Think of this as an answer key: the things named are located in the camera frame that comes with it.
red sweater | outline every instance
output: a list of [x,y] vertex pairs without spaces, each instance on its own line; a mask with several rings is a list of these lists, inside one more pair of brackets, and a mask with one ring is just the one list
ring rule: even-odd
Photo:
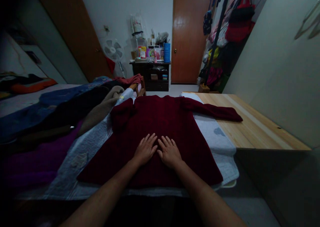
[[[137,98],[134,104],[132,99],[128,99],[111,111],[113,134],[77,179],[104,184],[133,157],[143,137],[156,133],[158,138],[163,135],[174,139],[182,159],[207,184],[222,182],[222,175],[193,118],[193,111],[218,119],[242,121],[233,108],[201,104],[190,98],[143,96]],[[128,187],[140,189],[183,186],[173,170],[166,167],[158,153],[155,153],[138,170]]]

finger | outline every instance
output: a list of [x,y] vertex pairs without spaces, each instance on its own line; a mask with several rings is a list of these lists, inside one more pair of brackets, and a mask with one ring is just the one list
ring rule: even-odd
[[152,146],[153,143],[156,141],[157,138],[158,138],[157,136],[153,137],[152,139],[151,139],[151,137],[150,137],[150,142],[149,142],[149,144]]
[[149,136],[150,136],[150,134],[147,134],[147,136],[144,138],[143,144],[148,141]]
[[159,143],[161,149],[165,149],[165,148],[166,148],[166,146],[164,145],[164,143],[162,143],[161,139],[158,139],[158,143]]
[[169,147],[169,143],[168,143],[168,141],[166,140],[166,138],[163,137],[163,136],[161,136],[161,139],[162,139],[163,143],[165,144],[165,146],[166,146],[166,147]]
[[160,156],[160,159],[162,160],[162,158],[163,158],[163,153],[162,153],[162,151],[161,151],[161,150],[157,150],[157,152],[158,152],[158,154],[159,154],[159,156]]
[[174,142],[173,139],[171,139],[173,146],[177,147],[176,142]]
[[151,150],[151,157],[153,156],[154,152],[156,152],[158,146],[155,145],[154,147],[152,147],[152,150]]
[[147,141],[147,144],[150,144],[150,143],[151,143],[151,141],[153,140],[153,137],[154,137],[155,135],[156,135],[156,134],[153,133],[153,134],[149,137],[149,139],[148,139],[148,141]]
[[144,141],[144,137],[142,138],[142,140],[140,141],[140,143],[139,143],[139,145],[138,145],[138,146],[141,146],[141,145],[142,145],[142,143],[143,143],[143,141]]
[[173,145],[168,136],[166,136],[166,140],[168,141],[168,143],[169,143],[170,145]]

pillow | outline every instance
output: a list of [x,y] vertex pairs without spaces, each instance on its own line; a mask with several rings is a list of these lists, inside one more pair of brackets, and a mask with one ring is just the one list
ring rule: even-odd
[[14,84],[11,86],[10,90],[15,94],[28,94],[37,92],[55,84],[57,84],[57,82],[54,79],[44,78],[41,81],[31,84]]

floor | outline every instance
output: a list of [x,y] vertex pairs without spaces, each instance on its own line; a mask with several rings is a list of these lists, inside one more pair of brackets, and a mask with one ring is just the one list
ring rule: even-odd
[[[147,95],[178,97],[182,91],[197,92],[197,85],[171,85],[169,92],[149,91]],[[220,189],[218,193],[248,226],[280,227],[265,200],[255,188],[241,164],[236,160],[240,177],[234,188]]]
[[147,95],[158,95],[164,97],[170,95],[171,97],[178,97],[182,91],[198,92],[198,85],[171,85],[169,91],[147,91]]

wooden table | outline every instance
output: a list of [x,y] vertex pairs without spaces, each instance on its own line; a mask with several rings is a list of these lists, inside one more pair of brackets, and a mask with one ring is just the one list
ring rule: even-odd
[[236,95],[194,94],[198,95],[205,104],[232,107],[243,118],[241,123],[217,120],[220,127],[239,149],[311,150],[307,145],[260,114]]

